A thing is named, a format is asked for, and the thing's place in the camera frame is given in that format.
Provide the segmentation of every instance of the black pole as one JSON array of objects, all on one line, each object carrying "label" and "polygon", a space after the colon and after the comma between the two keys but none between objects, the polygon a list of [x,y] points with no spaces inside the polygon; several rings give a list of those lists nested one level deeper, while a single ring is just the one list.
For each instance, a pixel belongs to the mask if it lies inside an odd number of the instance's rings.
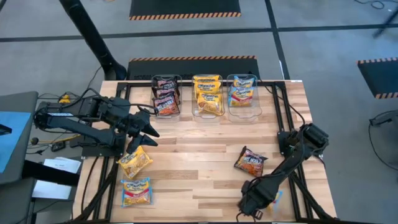
[{"label": "black pole", "polygon": [[101,64],[105,80],[125,80],[126,68],[113,58],[80,0],[60,0],[60,3]]}]

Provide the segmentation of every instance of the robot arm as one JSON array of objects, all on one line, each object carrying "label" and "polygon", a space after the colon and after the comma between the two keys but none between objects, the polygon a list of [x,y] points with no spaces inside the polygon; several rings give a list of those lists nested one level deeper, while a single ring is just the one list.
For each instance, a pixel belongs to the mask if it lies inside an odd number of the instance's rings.
[{"label": "robot arm", "polygon": [[[99,95],[77,99],[69,104],[41,102],[35,112],[34,123],[41,130],[62,128],[92,138],[98,144],[110,148],[118,146],[118,139],[128,135],[132,137],[127,147],[127,152],[131,154],[140,145],[157,146],[154,140],[140,132],[159,137],[150,125],[150,112],[141,107],[139,109],[136,114],[130,114],[128,100]],[[80,121],[103,121],[111,127],[99,130]]]}]

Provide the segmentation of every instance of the yellow snack bag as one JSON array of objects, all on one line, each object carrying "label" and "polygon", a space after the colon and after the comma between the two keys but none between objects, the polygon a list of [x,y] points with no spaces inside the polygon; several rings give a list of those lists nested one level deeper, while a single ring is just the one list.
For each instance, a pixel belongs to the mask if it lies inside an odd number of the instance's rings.
[{"label": "yellow snack bag", "polygon": [[200,93],[198,99],[199,112],[207,111],[215,115],[223,115],[223,96],[221,94]]},{"label": "yellow snack bag", "polygon": [[208,82],[216,82],[216,81],[218,81],[219,77],[220,77],[219,75],[206,75],[206,76],[197,76],[197,75],[195,75],[193,77],[193,79],[194,79],[195,82],[197,82],[197,81],[200,82],[200,81],[203,81],[203,80],[208,80]]},{"label": "yellow snack bag", "polygon": [[141,146],[137,148],[132,154],[123,156],[118,164],[123,169],[124,174],[132,180],[132,178],[146,165],[153,162],[152,159],[144,152]]},{"label": "yellow snack bag", "polygon": [[198,98],[200,93],[209,93],[216,94],[218,93],[218,88],[220,87],[221,82],[207,82],[206,80],[202,80],[200,82],[195,83],[195,96]]},{"label": "yellow snack bag", "polygon": [[229,106],[251,106],[254,88],[235,88],[232,87],[228,97]]}]

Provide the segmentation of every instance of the black floor mat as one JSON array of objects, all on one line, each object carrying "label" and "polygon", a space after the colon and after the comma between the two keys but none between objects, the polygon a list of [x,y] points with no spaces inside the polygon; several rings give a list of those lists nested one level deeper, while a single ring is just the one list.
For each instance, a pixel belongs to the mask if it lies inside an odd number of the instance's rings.
[{"label": "black floor mat", "polygon": [[397,58],[360,60],[357,64],[375,98],[398,97]]},{"label": "black floor mat", "polygon": [[130,9],[130,20],[239,16],[239,0],[132,0]]},{"label": "black floor mat", "polygon": [[132,58],[127,73],[128,80],[151,80],[154,75],[181,75],[184,80],[201,74],[219,74],[223,79],[248,73],[260,77],[256,56]]}]

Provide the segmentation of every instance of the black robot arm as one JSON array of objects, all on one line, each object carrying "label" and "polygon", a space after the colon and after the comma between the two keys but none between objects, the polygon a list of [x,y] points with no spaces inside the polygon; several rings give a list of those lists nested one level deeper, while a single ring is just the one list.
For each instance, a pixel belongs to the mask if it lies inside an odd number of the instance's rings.
[{"label": "black robot arm", "polygon": [[[35,112],[34,123],[42,130],[62,128],[78,133],[110,148],[118,147],[118,139],[128,135],[132,137],[127,147],[130,154],[140,145],[157,146],[149,136],[140,134],[143,132],[159,137],[150,125],[149,110],[139,106],[139,112],[130,114],[130,106],[128,100],[100,95],[81,98],[68,104],[41,102]],[[99,130],[86,124],[97,121],[109,124],[110,128]]]},{"label": "black robot arm", "polygon": [[328,135],[313,124],[305,124],[298,132],[293,131],[284,141],[289,156],[271,174],[245,181],[241,190],[243,197],[238,203],[241,213],[261,219],[260,209],[266,208],[275,200],[279,185],[289,175],[295,174],[294,170],[304,160],[323,151],[327,145]]}]

